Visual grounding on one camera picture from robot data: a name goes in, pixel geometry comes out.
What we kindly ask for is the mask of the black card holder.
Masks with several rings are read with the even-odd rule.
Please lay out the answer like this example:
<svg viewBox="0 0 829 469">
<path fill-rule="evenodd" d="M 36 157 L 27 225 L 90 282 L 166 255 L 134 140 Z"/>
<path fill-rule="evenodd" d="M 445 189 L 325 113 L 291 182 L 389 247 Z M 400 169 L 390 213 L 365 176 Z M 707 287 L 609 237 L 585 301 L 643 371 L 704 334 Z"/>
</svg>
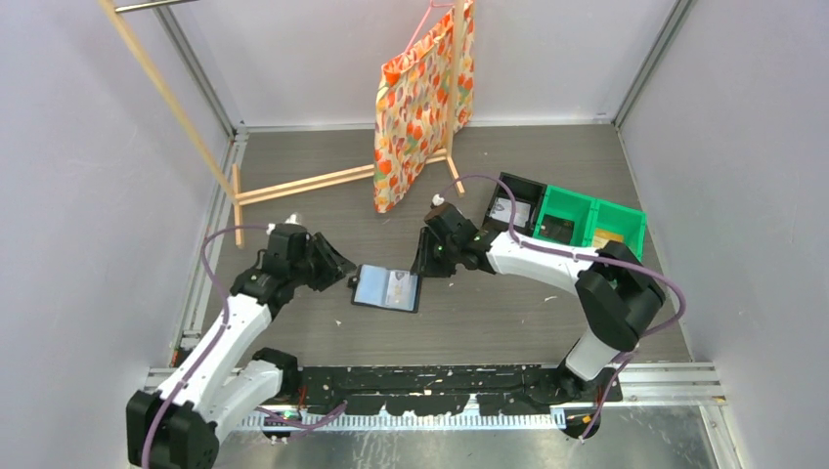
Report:
<svg viewBox="0 0 829 469">
<path fill-rule="evenodd" d="M 421 278 L 409 271 L 361 265 L 347 285 L 353 305 L 408 314 L 418 311 Z"/>
</svg>

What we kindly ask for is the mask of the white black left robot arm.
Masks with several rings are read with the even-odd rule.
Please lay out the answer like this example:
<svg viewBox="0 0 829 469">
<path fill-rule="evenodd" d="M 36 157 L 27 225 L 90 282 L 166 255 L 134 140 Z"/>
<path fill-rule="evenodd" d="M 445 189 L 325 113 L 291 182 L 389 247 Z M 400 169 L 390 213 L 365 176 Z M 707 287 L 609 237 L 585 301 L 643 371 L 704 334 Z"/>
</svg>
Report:
<svg viewBox="0 0 829 469">
<path fill-rule="evenodd" d="M 231 372 L 300 287 L 324 291 L 355 271 L 321 233 L 296 223 L 262 226 L 254 264 L 220 287 L 221 311 L 187 358 L 152 391 L 126 405 L 127 456 L 141 468 L 210 468 L 227 436 L 251 412 L 299 394 L 297 357 L 263 348 Z"/>
</svg>

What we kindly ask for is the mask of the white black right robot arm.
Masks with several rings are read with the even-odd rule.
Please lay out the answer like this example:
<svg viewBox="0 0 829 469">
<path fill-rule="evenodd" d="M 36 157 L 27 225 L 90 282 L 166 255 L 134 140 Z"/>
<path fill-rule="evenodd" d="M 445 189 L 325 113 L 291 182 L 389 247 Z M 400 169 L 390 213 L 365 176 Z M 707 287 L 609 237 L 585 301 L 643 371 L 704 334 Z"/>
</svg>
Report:
<svg viewBox="0 0 829 469">
<path fill-rule="evenodd" d="M 413 262 L 422 277 L 451 277 L 463 266 L 529 278 L 579 299 L 587 329 L 547 386 L 560 400 L 577 402 L 591 394 L 612 360 L 636 348 L 666 300 L 663 289 L 619 241 L 576 247 L 478 228 L 449 202 L 434 206 L 424 224 Z"/>
</svg>

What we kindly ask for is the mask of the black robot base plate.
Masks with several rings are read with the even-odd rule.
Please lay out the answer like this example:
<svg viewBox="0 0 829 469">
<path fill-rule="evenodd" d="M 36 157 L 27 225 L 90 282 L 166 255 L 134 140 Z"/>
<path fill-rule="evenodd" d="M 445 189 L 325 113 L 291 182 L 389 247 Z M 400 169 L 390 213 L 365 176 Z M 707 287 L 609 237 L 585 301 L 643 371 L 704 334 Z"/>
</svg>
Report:
<svg viewBox="0 0 829 469">
<path fill-rule="evenodd" d="M 539 364 L 429 366 L 306 366 L 288 378 L 286 389 L 266 405 L 299 405 L 327 414 L 346 403 L 348 415 L 458 415 L 478 405 L 483 416 L 533 415 L 552 405 L 593 408 L 623 399 L 613 368 L 583 385 L 561 385 L 556 367 Z"/>
</svg>

